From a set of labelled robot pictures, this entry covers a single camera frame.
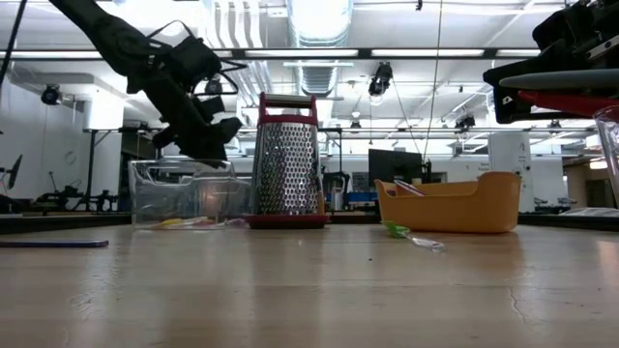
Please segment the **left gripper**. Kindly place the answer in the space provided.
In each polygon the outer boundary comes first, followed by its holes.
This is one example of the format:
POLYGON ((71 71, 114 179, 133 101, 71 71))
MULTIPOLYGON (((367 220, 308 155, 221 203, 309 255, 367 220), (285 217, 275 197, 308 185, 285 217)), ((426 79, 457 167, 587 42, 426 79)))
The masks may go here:
MULTIPOLYGON (((227 69, 221 68, 212 78, 203 80, 227 77, 227 73, 227 69)), ((219 92, 196 94, 199 83, 186 90, 174 80, 167 66, 132 66, 127 71, 127 80, 127 91, 144 92, 168 123, 156 136, 158 143, 174 141, 181 155, 215 169, 225 167, 224 145, 238 133, 242 123, 235 117, 214 121, 214 116, 224 111, 219 92)))

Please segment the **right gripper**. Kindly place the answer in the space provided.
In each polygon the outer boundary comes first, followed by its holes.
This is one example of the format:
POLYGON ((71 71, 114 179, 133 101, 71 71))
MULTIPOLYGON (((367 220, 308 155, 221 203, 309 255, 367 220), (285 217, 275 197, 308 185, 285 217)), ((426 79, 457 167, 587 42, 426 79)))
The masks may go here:
POLYGON ((619 69, 619 0, 578 0, 535 27, 536 57, 490 69, 484 82, 527 73, 619 69))

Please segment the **grey-blue silicone spatula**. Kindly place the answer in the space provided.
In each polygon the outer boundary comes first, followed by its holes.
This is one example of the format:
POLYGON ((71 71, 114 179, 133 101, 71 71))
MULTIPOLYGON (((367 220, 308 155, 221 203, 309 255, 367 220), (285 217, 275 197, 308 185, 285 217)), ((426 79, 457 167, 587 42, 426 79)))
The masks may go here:
POLYGON ((525 90, 619 88, 619 69, 527 73, 503 78, 499 85, 525 90))

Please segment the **red spatula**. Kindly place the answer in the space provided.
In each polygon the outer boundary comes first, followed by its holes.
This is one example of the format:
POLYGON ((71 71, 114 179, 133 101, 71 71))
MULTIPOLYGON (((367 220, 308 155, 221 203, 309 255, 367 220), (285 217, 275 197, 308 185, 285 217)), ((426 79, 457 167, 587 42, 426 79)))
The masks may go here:
POLYGON ((519 91, 518 97, 541 108, 584 117, 592 117, 600 110, 619 106, 619 100, 584 95, 559 95, 537 91, 519 91))

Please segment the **green spatula clear handle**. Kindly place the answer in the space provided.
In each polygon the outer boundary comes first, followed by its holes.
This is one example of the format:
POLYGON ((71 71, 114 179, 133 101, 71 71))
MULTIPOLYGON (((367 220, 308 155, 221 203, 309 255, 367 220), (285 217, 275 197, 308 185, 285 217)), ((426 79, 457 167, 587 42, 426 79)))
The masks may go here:
POLYGON ((406 239, 415 247, 424 248, 432 252, 442 252, 445 245, 431 239, 426 239, 414 235, 409 228, 397 225, 389 220, 384 220, 382 224, 386 227, 390 237, 395 239, 406 239))

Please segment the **clear plastic bin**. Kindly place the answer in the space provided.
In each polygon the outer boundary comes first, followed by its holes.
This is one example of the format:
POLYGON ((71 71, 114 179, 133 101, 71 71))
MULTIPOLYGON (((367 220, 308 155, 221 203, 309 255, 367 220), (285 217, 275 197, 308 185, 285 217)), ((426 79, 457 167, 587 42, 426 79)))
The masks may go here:
POLYGON ((250 183, 233 164, 215 169, 195 159, 134 160, 129 164, 132 222, 137 229, 171 218, 244 218, 250 183))
POLYGON ((619 105, 599 110, 595 115, 608 177, 619 208, 619 105))

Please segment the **red steel box grater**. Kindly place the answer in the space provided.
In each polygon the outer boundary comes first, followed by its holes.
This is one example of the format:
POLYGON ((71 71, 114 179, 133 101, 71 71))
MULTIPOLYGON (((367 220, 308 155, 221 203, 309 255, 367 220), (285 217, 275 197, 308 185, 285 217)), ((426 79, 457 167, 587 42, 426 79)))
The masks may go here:
POLYGON ((260 94, 245 220, 252 229, 320 229, 327 224, 316 97, 260 94))

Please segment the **white cabinet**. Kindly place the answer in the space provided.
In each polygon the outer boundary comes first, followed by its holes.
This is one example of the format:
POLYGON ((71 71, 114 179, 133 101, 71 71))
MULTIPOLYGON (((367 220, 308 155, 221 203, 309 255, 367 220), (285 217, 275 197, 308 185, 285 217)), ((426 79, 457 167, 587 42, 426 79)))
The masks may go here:
POLYGON ((528 132, 497 132, 488 137, 490 169, 509 171, 520 178, 518 211, 535 210, 531 149, 528 132))

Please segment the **white hanging box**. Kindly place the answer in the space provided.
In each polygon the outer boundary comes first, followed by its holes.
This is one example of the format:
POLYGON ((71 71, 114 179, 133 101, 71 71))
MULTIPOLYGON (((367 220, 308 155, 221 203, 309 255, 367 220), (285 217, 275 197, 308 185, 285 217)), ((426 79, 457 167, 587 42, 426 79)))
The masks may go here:
POLYGON ((124 106, 114 102, 86 101, 84 103, 85 130, 115 130, 123 126, 124 106))

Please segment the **black background machinery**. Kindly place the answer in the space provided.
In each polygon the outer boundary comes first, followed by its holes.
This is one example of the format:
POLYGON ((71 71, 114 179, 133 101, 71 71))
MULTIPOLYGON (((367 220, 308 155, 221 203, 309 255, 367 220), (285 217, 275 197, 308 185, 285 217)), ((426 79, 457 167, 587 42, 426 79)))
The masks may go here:
POLYGON ((119 196, 112 194, 108 189, 104 189, 97 195, 80 192, 77 187, 71 185, 59 190, 53 172, 49 171, 48 176, 53 185, 53 191, 42 194, 33 202, 31 208, 34 211, 77 212, 80 207, 83 207, 85 212, 107 213, 113 212, 114 205, 119 202, 119 196))

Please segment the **orange plastic bin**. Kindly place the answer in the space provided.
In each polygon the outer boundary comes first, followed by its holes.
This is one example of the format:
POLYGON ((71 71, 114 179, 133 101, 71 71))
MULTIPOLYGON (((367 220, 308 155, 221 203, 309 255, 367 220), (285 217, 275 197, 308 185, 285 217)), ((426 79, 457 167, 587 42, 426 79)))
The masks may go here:
POLYGON ((421 184, 412 192, 396 183, 374 182, 383 221, 420 232, 509 232, 517 226, 520 178, 488 171, 478 180, 421 184))

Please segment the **clear plastic bag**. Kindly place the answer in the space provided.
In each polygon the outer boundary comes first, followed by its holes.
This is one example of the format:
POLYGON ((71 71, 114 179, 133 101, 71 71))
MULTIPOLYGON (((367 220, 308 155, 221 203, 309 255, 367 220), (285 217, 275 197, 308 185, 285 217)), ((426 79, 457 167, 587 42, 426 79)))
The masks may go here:
POLYGON ((601 207, 576 208, 561 213, 561 216, 586 218, 619 218, 619 209, 601 207))

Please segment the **black computer monitor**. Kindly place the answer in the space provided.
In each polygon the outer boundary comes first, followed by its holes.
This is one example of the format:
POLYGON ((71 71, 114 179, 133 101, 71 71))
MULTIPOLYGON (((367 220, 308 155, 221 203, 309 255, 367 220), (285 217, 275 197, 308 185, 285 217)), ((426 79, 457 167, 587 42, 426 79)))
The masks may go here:
POLYGON ((421 154, 387 150, 368 150, 368 184, 374 188, 374 181, 394 182, 403 180, 411 183, 424 177, 424 163, 421 154))

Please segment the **iridescent metal utensil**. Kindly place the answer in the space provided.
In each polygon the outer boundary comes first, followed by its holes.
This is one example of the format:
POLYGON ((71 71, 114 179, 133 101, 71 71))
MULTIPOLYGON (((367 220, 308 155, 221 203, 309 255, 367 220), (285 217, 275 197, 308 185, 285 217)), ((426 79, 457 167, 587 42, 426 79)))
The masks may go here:
POLYGON ((426 194, 422 192, 420 189, 416 188, 412 184, 406 183, 402 180, 394 180, 394 184, 396 185, 396 194, 397 196, 425 196, 426 194))

